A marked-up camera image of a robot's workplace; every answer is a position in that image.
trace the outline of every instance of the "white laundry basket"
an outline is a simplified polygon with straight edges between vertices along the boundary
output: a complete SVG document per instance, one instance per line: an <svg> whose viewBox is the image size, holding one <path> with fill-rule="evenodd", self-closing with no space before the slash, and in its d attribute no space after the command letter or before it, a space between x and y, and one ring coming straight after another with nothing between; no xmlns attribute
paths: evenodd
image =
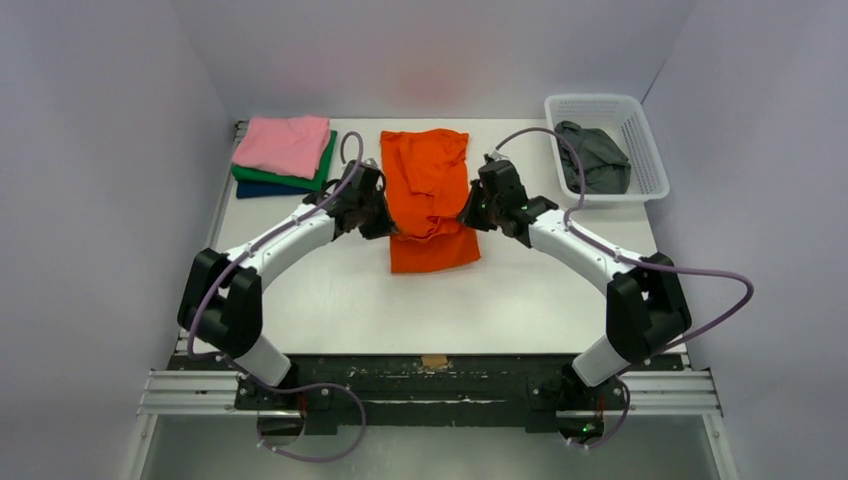
<svg viewBox="0 0 848 480"><path fill-rule="evenodd" d="M660 160L651 127L642 111L642 105L627 95L575 94L551 95L545 100L548 128L554 129L563 120L583 128L600 128L612 138L630 159L630 188L623 194L586 195L586 206L637 204L668 195L668 177ZM579 193L568 189L559 146L551 137L554 159L562 191L575 201Z"/></svg>

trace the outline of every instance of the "orange cloth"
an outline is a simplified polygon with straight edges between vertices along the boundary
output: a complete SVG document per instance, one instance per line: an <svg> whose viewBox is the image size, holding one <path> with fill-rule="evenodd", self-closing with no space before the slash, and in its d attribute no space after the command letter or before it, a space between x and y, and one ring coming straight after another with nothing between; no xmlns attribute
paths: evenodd
<svg viewBox="0 0 848 480"><path fill-rule="evenodd" d="M392 273L435 272L480 259L477 232L456 221L468 198L468 134L383 132L386 200L400 234L389 239Z"/></svg>

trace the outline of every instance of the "dark gray cloth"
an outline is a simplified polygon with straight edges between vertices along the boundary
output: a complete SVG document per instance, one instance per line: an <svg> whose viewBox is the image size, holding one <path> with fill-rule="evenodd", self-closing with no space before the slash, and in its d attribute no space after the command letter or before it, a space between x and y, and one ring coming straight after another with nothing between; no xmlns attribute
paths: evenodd
<svg viewBox="0 0 848 480"><path fill-rule="evenodd" d="M574 122L560 122L555 128L574 147L586 174L586 193L621 194L630 186L630 162L613 139L599 128L582 128ZM566 185L580 193L580 177L571 153L559 146Z"/></svg>

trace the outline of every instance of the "pink shirt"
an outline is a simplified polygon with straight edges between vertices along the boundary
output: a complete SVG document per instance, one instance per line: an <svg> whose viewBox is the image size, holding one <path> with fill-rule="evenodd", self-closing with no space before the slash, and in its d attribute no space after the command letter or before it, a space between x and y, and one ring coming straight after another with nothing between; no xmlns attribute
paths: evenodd
<svg viewBox="0 0 848 480"><path fill-rule="evenodd" d="M330 141L330 119L253 117L233 163L277 175L312 179Z"/></svg>

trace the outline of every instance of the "blue folded cloth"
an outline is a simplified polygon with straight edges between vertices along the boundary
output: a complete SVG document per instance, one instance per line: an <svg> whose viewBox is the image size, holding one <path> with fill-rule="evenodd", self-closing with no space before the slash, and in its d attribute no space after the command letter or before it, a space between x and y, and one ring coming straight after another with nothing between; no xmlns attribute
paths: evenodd
<svg viewBox="0 0 848 480"><path fill-rule="evenodd" d="M305 188L290 187L278 183L250 182L245 180L237 183L236 198L238 199L273 197L278 195L306 195L311 192L311 190Z"/></svg>

